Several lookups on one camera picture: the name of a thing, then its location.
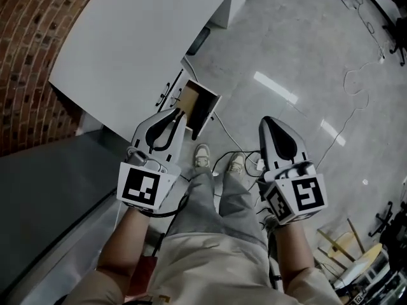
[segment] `gray floor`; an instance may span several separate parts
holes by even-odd
[[[368,231],[376,226],[375,214],[389,200],[399,203],[407,174],[407,68],[400,67],[399,54],[390,55],[393,43],[383,18],[367,0],[361,15],[385,50],[383,64],[356,10],[340,0],[247,0],[230,28],[212,27],[190,57],[200,82],[223,95],[217,112],[243,148],[259,148],[258,124],[266,115],[304,138],[310,158],[320,163],[329,198],[327,210],[304,222],[313,249],[326,247],[317,228],[337,237],[348,230],[347,217],[365,247],[372,246]],[[367,62],[372,63],[348,74],[345,91],[345,73]],[[257,72],[289,91],[290,101],[256,81]],[[237,149],[217,119],[198,142],[210,145],[212,163]],[[186,139],[183,146],[185,176],[196,144]],[[225,166],[219,164],[219,171]],[[252,182],[242,178],[247,187]],[[257,187],[251,191],[256,200]]]

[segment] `shoe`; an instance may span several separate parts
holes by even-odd
[[[239,176],[244,167],[244,154],[236,152],[232,155],[227,172]]]
[[[194,154],[194,162],[195,162],[195,167],[210,167],[209,163],[209,158],[210,158],[210,152],[209,152],[209,147],[206,144],[200,144],[198,147],[195,149],[195,154]]]

